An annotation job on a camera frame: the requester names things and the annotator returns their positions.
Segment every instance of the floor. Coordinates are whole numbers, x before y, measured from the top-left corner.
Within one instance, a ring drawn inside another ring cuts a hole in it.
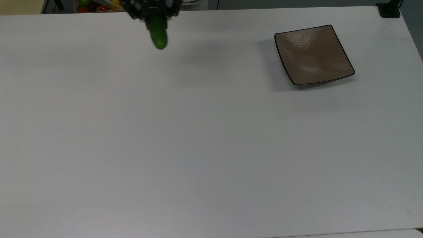
[[[47,0],[45,14],[75,13],[74,0],[62,0],[64,10],[60,11],[53,0]],[[258,9],[258,8],[293,8],[293,7],[330,7],[330,6],[374,6],[377,2],[388,0],[203,0],[209,10]],[[185,6],[184,10],[203,10]],[[404,0],[401,13],[416,44],[420,57],[423,58],[423,0]]]

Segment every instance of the robotic arm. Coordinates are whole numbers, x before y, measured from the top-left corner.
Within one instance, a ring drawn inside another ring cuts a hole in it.
[[[164,49],[168,44],[166,33],[168,19],[178,16],[182,0],[172,0],[170,6],[166,0],[120,0],[120,2],[133,19],[138,18],[146,23],[156,48]]]

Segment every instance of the brown plate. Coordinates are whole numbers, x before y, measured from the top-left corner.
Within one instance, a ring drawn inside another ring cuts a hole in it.
[[[277,33],[275,42],[282,65],[295,85],[355,74],[332,25]]]

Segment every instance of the table surface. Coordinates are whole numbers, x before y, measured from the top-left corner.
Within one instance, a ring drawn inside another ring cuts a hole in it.
[[[0,21],[2,237],[423,226],[423,64],[402,18],[183,12],[162,51],[126,13]],[[327,24],[356,74],[292,85],[274,33]]]
[[[45,0],[1,0],[0,15],[41,14]]]

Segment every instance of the black stand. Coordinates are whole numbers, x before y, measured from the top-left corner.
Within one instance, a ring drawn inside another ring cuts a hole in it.
[[[57,8],[58,8],[59,10],[63,11],[63,4],[62,4],[62,1],[61,1],[61,0],[54,0],[54,2],[56,3]]]
[[[377,3],[376,6],[379,9],[379,14],[383,18],[399,18],[398,4],[401,0],[391,0],[388,3]]]

